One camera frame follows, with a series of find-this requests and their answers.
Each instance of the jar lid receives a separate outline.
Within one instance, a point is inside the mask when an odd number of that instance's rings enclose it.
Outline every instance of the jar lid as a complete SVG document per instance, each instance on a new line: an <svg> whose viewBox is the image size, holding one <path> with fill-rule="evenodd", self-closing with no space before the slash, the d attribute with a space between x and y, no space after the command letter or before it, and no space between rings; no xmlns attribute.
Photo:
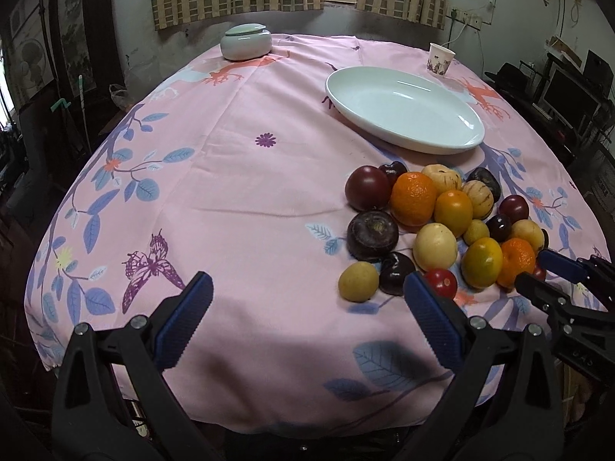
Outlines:
<svg viewBox="0 0 615 461"><path fill-rule="evenodd" d="M240 26L235 26L229 29L225 36L241 36L245 34L254 34L260 33L263 29L267 29L267 26L263 24L241 24Z"/></svg>

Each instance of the black monitor screen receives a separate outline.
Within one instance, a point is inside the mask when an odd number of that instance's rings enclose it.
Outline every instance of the black monitor screen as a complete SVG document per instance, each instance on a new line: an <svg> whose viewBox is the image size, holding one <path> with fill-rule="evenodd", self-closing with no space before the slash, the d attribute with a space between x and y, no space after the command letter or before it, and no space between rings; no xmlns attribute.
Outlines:
<svg viewBox="0 0 615 461"><path fill-rule="evenodd" d="M581 127L583 115L591 119L598 107L596 100L559 69L555 70L544 100L574 129Z"/></svg>

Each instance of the red tomato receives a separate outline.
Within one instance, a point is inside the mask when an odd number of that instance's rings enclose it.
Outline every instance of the red tomato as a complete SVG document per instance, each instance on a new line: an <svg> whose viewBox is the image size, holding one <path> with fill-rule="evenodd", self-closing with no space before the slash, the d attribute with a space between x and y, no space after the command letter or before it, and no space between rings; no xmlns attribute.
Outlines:
<svg viewBox="0 0 615 461"><path fill-rule="evenodd" d="M540 265L536 264L536 268L534 269L534 272L532 272L532 275L537 279L544 281L547 278L547 271Z"/></svg>
<svg viewBox="0 0 615 461"><path fill-rule="evenodd" d="M453 272L446 269L433 269L427 272L425 280L434 288L436 294L444 298L455 298L457 294L457 280Z"/></svg>

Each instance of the purple butterfly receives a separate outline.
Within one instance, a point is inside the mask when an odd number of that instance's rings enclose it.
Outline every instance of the purple butterfly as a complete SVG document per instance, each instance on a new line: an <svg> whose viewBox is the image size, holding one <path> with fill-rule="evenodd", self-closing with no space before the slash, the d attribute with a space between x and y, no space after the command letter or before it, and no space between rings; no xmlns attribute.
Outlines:
<svg viewBox="0 0 615 461"><path fill-rule="evenodd" d="M152 276L156 277L162 274L174 286L180 289L186 287L173 265L166 259L168 244L161 233L162 230L158 235L152 234L149 255L135 251L129 254L128 261L123 263L126 265L126 277L130 279L130 282L124 293L124 299L122 299L122 313L128 311L136 294Z"/></svg>

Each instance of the table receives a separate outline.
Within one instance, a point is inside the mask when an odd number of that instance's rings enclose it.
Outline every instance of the table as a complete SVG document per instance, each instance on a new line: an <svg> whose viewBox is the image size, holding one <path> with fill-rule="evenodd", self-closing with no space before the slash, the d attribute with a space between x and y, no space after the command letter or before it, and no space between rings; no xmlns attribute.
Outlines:
<svg viewBox="0 0 615 461"><path fill-rule="evenodd" d="M378 292L356 305L337 295L352 263L344 234L355 213L343 189L356 167L487 167L504 195L528 198L553 249L607 255L598 222L521 116L457 61L447 78L428 73L426 61L427 52L392 43L276 35L266 57L228 63L216 47L165 80L95 152L36 254L25 308L45 366L61 363L75 323L125 325L203 270L213 303L164 373L190 417L307 438L422 422L451 373L404 301ZM485 142L434 157L361 133L324 88L333 70L360 65L439 81L477 111ZM402 232L397 249L410 251L413 238ZM496 328L545 325L525 298L496 286L475 291L459 263L451 270L468 315ZM576 303L599 307L579 286L555 282ZM479 402L500 373L493 368ZM133 396L121 369L118 379Z"/></svg>

